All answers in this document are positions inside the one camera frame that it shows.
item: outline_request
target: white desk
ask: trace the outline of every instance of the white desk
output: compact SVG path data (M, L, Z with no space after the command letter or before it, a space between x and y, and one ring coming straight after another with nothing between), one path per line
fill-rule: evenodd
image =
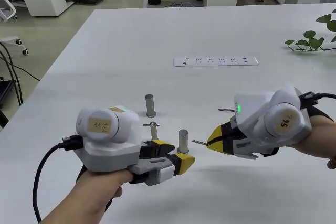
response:
M35 223L31 190L38 163L74 133L83 106L123 104L143 112L144 96L151 92L159 137L177 144L182 128L190 140L206 140L231 116L217 109L232 107L239 91L291 82L302 91L336 93L334 53L297 55L283 47L307 29L326 33L314 20L333 9L325 4L94 11L0 132L0 223ZM100 36L83 43L90 34ZM173 67L173 58L184 56L256 56L260 65ZM335 101L324 99L319 108L336 118ZM150 137L147 127L143 137ZM193 143L189 148L196 162L185 175L154 187L125 185L123 198L102 223L334 222L336 172L327 169L327 160L290 148L257 161ZM80 168L72 152L51 156L38 192L43 217L65 197Z

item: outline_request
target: metal peg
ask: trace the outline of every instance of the metal peg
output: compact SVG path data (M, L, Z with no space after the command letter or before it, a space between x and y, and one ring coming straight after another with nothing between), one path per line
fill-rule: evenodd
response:
M226 112L236 112L233 109L218 109L219 111L226 111Z
M202 145L208 146L208 143L204 143L204 142L197 141L197 140L191 140L191 142L194 142L196 144L202 144Z
M154 109L154 96L152 94L146 95L146 107L147 107L147 117L153 118L156 116Z
M177 149L177 152L187 154L189 152L189 149L188 149L188 131L187 130L180 130L178 132L178 139L179 139L179 147Z
M150 124L144 124L143 126L149 126L151 128L151 135L152 135L152 140L158 140L158 131L156 129L157 126L160 126L156 122L151 122Z

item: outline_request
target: plant leaf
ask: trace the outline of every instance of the plant leaf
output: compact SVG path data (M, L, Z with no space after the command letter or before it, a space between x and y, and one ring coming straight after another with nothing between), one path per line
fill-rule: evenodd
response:
M322 45L322 43L320 43L320 41L318 41L317 39L311 38L311 39L309 39L309 45L314 50L317 50Z
M320 46L322 46L322 44L323 44L323 42L324 42L324 38L321 37L321 38L319 38L317 41L320 43Z
M311 39L313 38L314 36L316 35L315 31L306 31L303 36L306 38L306 39Z
M327 22L327 29L328 29L329 31L336 32L336 20Z
M304 39L299 40L295 45L297 45L297 46L308 46L309 47L309 43L307 41L305 41Z
M289 39L289 40L286 40L285 44L288 46L288 45L293 44L294 42L295 42L294 40Z
M324 16L319 17L318 19L316 19L316 22L327 23L330 20L331 20L331 14L327 14L327 15L324 15Z

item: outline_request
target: chair wheel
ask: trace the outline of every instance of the chair wheel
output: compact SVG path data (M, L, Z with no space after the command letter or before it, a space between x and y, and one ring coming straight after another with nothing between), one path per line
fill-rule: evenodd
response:
M23 51L22 51L22 54L23 54L23 55L28 55L28 54L29 54L28 49L23 50Z

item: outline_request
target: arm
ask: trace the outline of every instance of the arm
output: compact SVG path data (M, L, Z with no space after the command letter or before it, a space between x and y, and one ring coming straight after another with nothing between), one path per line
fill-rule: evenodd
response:
M85 172L70 194L41 223L98 224L106 204L112 197L120 197L120 186L132 179L127 170L104 174Z
M308 155L332 159L336 156L336 123L322 115L312 116L310 122L311 134L291 147Z

